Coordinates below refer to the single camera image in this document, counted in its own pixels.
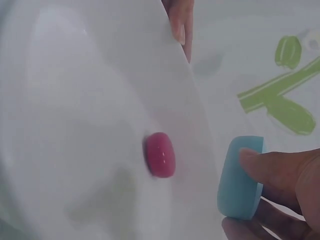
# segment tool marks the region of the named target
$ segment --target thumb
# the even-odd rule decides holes
[[[317,154],[315,151],[257,154],[251,149],[243,148],[239,153],[239,161],[246,173],[255,181],[295,193],[299,176]]]

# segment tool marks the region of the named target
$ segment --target human skin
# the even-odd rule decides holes
[[[168,14],[173,37],[182,45],[187,61],[191,61],[193,11],[195,0],[162,0]]]
[[[320,240],[320,149],[257,154],[244,148],[240,164],[247,174],[264,184],[262,196],[305,218],[299,220],[261,200],[250,221],[225,218],[222,227],[229,240]]]

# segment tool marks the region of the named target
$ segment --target white plastic surface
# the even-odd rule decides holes
[[[159,0],[16,0],[0,34],[1,171],[39,240],[220,239],[206,114]],[[171,179],[142,141],[165,132]]]
[[[191,65],[209,118],[219,175],[228,146],[237,136],[263,136],[268,151],[319,148],[319,74],[284,95],[313,116],[315,128],[306,135],[275,123],[266,107],[246,114],[237,97],[320,56],[319,13],[318,0],[195,0]],[[296,36],[301,44],[300,63],[294,70],[275,63],[283,36]],[[285,207],[280,209],[301,218]]]

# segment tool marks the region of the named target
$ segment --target finger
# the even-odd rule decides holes
[[[261,199],[254,219],[283,240],[306,239],[312,230],[305,221],[287,215]]]
[[[243,169],[257,182],[294,194],[299,176],[318,153],[319,150],[255,155],[245,148],[240,151],[239,158]]]
[[[264,185],[262,196],[275,204],[285,206],[295,213],[302,215],[301,208],[295,194]]]
[[[190,12],[189,16],[186,19],[185,24],[184,24],[185,45],[182,46],[188,63],[190,63],[190,61],[191,61],[193,28],[194,28],[194,15],[193,15],[193,12]]]
[[[268,233],[257,221],[245,221],[244,225],[261,240],[277,240],[274,236]]]
[[[255,236],[243,222],[233,218],[224,218],[222,228],[228,240],[264,240]]]
[[[169,9],[173,37],[183,46],[186,44],[185,24],[193,9],[194,0],[173,0]]]
[[[296,184],[296,197],[309,226],[320,233],[320,157],[311,161]]]

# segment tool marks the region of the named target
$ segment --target pink button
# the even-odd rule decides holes
[[[156,132],[145,141],[146,162],[152,175],[169,178],[176,170],[176,156],[168,135]]]

